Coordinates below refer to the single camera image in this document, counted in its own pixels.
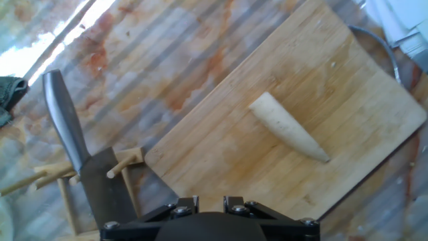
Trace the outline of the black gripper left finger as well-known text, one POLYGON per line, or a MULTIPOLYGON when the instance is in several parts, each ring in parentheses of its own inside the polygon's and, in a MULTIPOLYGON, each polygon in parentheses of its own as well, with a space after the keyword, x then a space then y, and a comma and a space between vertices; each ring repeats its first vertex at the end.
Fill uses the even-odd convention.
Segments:
POLYGON ((161 228, 172 220, 199 213, 199 197, 182 197, 126 224, 105 223, 100 240, 155 240, 161 228))

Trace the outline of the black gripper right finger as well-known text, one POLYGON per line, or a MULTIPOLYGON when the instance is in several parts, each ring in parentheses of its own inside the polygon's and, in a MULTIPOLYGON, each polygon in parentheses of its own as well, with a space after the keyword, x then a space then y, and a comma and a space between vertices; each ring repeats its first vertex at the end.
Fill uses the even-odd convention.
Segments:
POLYGON ((255 240, 320 240, 320 224, 315 219, 293 220, 253 200, 225 196, 223 212, 230 218, 238 217, 237 223, 255 240))

